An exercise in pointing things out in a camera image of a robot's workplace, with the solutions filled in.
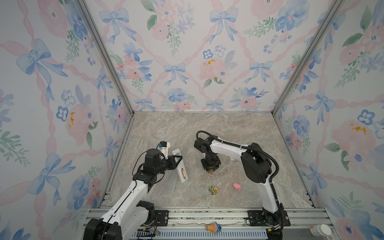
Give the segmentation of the white remote control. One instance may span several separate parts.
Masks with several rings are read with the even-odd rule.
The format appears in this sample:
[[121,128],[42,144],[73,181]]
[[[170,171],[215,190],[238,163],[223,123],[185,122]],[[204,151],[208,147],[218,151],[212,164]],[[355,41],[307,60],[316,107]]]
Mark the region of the white remote control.
[[[182,155],[180,149],[173,150],[172,153],[173,153],[173,155],[180,155],[180,156]],[[187,175],[187,172],[186,172],[187,179],[186,180],[183,179],[182,173],[181,173],[182,169],[184,169],[185,172],[186,172],[186,167],[185,167],[185,164],[184,164],[183,160],[179,163],[179,165],[176,168],[176,170],[178,172],[178,176],[179,176],[179,179],[180,179],[181,183],[185,183],[189,178],[188,178],[188,175]]]

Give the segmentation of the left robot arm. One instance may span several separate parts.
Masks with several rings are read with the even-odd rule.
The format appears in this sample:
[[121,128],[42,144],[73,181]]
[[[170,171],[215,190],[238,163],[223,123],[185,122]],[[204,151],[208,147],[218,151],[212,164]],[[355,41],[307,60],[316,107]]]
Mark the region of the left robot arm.
[[158,175],[175,170],[183,157],[168,155],[167,148],[149,149],[144,154],[144,163],[121,198],[101,218],[87,223],[84,240],[128,240],[139,227],[155,223],[154,204],[143,198],[158,183]]

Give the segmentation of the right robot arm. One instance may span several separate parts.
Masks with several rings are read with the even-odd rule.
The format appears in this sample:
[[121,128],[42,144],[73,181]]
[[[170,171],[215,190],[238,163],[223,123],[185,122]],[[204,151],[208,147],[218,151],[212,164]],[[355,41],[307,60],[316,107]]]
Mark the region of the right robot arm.
[[261,147],[252,143],[249,146],[221,140],[215,136],[207,139],[197,138],[194,143],[195,149],[203,153],[201,159],[203,168],[207,172],[214,172],[221,164],[219,154],[239,160],[244,168],[249,180],[257,184],[258,191],[262,197],[263,220],[248,218],[249,226],[259,226],[266,224],[272,227],[273,231],[284,228],[283,205],[278,199],[277,192],[273,184],[273,178],[277,175],[280,168],[277,161],[265,153]]

